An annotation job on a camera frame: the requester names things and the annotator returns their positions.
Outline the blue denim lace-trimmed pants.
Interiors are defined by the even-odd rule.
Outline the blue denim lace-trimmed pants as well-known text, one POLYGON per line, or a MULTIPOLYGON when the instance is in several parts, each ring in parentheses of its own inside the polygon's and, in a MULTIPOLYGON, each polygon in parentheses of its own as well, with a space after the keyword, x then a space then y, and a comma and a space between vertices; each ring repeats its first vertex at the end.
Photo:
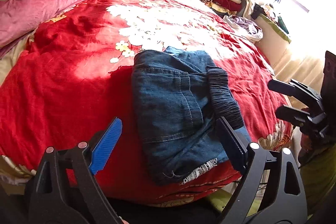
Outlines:
POLYGON ((190 182, 228 160, 223 117, 247 140, 227 72, 205 51, 144 50, 134 58, 131 86, 143 151, 158 184, 190 182))

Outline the beige bed sheet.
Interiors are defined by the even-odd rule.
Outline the beige bed sheet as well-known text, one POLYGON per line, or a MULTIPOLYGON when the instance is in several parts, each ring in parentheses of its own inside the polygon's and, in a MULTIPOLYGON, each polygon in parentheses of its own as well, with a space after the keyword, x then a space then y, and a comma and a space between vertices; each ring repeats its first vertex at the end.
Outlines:
POLYGON ((34 176, 31 168, 19 159, 19 137, 28 109, 23 58, 33 37, 34 32, 30 31, 10 43, 9 51, 1 57, 1 188, 8 195, 23 194, 34 176))

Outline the basket of laundry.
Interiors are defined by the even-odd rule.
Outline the basket of laundry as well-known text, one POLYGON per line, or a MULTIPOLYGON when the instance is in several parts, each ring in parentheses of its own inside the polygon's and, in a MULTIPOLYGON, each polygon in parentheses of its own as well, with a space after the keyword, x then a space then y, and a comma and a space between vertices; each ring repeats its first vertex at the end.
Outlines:
POLYGON ((234 30, 236 35, 246 38, 251 43, 259 42, 263 38, 262 29, 252 20, 236 15, 225 15, 223 20, 234 30))

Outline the cream curtain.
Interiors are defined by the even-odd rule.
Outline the cream curtain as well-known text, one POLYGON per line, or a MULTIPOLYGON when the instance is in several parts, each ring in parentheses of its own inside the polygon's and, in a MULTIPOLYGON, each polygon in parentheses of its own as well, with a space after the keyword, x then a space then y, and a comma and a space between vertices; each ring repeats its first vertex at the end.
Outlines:
POLYGON ((272 11, 286 30, 261 14, 255 22, 263 38, 256 46, 264 54, 277 79, 298 80, 320 91, 325 52, 335 52, 335 0, 247 0, 245 15, 255 5, 272 11))

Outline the red floral blanket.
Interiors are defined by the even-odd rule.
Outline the red floral blanket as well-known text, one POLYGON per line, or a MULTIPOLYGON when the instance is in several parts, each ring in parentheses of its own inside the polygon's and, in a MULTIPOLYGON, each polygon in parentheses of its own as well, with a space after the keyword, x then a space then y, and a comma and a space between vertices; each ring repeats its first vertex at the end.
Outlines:
POLYGON ((272 69, 199 0, 86 0, 40 24, 1 85, 1 178, 25 184, 47 147, 71 148, 119 117, 121 138, 97 174, 107 196, 177 206, 237 180, 228 162, 186 184, 161 186, 149 176, 133 111, 133 59, 168 46, 204 50, 227 71, 253 141, 272 150, 289 144, 292 127, 274 114, 289 101, 269 91, 272 69))

